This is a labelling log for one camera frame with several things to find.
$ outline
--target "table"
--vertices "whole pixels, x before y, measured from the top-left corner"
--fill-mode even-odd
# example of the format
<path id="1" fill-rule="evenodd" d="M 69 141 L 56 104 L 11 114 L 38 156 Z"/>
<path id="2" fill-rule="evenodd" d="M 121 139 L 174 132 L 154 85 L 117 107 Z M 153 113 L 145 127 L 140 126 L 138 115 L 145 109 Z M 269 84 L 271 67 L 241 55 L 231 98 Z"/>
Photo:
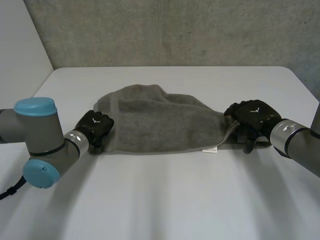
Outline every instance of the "table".
<path id="1" fill-rule="evenodd" d="M 35 94 L 55 100 L 63 132 L 103 95 L 158 84 L 223 112 L 260 99 L 310 127 L 318 101 L 284 67 L 81 67 L 55 70 Z M 0 190 L 28 159 L 0 145 Z M 23 186 L 0 201 L 6 240 L 318 240 L 320 179 L 272 148 L 166 155 L 83 156 L 50 189 Z"/>

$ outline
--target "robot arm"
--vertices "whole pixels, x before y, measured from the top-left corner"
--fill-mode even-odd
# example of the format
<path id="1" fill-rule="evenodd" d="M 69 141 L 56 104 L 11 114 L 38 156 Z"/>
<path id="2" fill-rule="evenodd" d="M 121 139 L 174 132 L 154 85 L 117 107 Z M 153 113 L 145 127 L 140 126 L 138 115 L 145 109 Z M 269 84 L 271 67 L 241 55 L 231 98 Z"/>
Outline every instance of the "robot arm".
<path id="1" fill-rule="evenodd" d="M 288 119 L 266 124 L 262 133 L 281 153 L 320 177 L 320 105 L 311 128 Z"/>
<path id="2" fill-rule="evenodd" d="M 13 109 L 0 110 L 0 144 L 25 142 L 30 160 L 23 167 L 23 177 L 46 189 L 59 181 L 89 145 L 100 147 L 113 125 L 108 116 L 89 111 L 76 129 L 63 135 L 54 101 L 27 98 Z"/>
<path id="3" fill-rule="evenodd" d="M 311 129 L 281 118 L 278 112 L 260 100 L 234 103 L 224 115 L 231 116 L 246 130 L 246 154 L 252 151 L 258 137 L 265 136 L 282 156 L 293 159 L 320 177 L 320 105 Z"/>

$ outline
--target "light blue cap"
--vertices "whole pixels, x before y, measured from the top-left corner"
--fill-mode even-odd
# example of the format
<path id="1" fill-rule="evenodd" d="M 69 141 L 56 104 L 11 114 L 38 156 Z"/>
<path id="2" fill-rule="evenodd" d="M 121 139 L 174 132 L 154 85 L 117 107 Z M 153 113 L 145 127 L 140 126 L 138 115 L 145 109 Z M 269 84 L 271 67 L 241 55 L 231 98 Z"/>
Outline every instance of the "light blue cap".
<path id="1" fill-rule="evenodd" d="M 39 159 L 29 160 L 24 165 L 22 173 L 29 184 L 40 189 L 48 189 L 60 179 L 60 174 L 54 166 Z"/>
<path id="2" fill-rule="evenodd" d="M 55 102 L 49 97 L 30 97 L 14 105 L 17 114 L 30 117 L 45 117 L 57 112 Z"/>

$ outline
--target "white label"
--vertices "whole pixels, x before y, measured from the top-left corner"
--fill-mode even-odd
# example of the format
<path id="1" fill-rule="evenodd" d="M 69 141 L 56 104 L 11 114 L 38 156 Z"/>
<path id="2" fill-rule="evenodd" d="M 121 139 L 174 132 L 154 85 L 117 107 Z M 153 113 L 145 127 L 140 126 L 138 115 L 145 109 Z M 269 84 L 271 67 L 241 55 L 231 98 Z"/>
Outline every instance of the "white label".
<path id="1" fill-rule="evenodd" d="M 204 152 L 204 153 L 216 154 L 216 153 L 218 152 L 218 147 L 215 146 L 215 147 L 213 147 L 213 148 L 203 149 L 202 152 Z"/>

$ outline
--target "concrete wall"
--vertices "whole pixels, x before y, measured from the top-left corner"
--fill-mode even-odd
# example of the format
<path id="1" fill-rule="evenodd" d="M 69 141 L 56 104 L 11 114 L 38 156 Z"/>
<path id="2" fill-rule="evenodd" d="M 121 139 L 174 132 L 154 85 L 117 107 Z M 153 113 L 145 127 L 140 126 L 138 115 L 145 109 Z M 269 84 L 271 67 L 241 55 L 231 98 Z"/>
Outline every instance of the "concrete wall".
<path id="1" fill-rule="evenodd" d="M 319 0 L 24 0 L 54 68 L 284 66 L 320 99 Z"/>

